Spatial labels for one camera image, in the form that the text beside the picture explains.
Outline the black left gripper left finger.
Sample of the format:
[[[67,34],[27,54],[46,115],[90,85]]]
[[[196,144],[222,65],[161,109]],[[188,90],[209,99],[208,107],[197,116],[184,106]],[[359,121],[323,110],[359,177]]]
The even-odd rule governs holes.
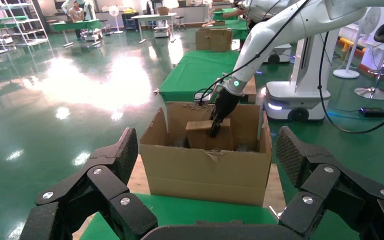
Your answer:
[[[99,213],[119,239],[142,239],[158,220],[128,188],[137,157],[136,130],[126,128],[115,144],[96,149],[79,171],[37,195],[20,238],[71,240]]]

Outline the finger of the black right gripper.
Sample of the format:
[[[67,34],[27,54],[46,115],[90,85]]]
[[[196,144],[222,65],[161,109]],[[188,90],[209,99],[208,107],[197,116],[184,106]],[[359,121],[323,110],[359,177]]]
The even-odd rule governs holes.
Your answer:
[[[211,138],[215,138],[218,135],[219,131],[220,131],[220,128],[222,126],[224,118],[223,117],[219,117],[216,112],[213,112],[211,114],[210,119],[212,120],[212,125],[211,125],[211,128],[209,130],[209,136]]]

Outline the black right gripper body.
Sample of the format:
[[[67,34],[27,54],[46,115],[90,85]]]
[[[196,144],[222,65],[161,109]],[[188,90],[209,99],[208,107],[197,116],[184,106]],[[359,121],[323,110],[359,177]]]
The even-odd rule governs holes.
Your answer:
[[[237,106],[241,96],[234,95],[222,89],[214,103],[213,120],[223,121]]]

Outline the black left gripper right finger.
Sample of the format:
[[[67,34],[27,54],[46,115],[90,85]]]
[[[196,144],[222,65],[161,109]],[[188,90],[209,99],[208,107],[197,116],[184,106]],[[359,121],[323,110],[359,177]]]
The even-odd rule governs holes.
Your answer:
[[[341,164],[325,148],[301,141],[280,128],[276,157],[297,193],[279,224],[304,240],[314,234],[325,212],[337,214],[362,240],[384,240],[384,185]]]

